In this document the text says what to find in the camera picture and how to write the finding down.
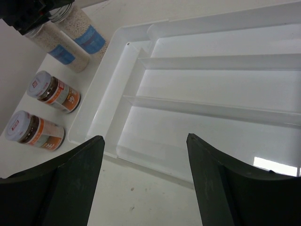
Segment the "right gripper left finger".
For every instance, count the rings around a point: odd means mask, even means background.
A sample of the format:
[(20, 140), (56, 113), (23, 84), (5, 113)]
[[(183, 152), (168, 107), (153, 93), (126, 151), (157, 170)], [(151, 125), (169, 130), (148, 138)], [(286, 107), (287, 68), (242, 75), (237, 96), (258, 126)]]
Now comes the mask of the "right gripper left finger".
[(104, 153), (95, 136), (47, 162), (0, 180), (2, 226), (86, 226)]

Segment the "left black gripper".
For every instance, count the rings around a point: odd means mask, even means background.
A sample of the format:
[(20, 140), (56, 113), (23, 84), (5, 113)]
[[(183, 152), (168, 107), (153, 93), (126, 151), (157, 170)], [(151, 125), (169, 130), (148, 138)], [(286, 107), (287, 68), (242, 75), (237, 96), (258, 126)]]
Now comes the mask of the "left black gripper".
[(50, 12), (72, 4), (72, 0), (2, 0), (0, 18), (25, 35), (49, 21)]

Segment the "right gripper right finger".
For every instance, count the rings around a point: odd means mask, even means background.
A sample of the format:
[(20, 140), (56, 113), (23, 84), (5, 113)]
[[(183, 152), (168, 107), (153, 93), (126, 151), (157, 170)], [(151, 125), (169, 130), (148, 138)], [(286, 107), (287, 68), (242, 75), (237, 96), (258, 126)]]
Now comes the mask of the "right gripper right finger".
[(299, 177), (244, 163), (192, 133), (186, 144), (203, 225), (300, 225)]

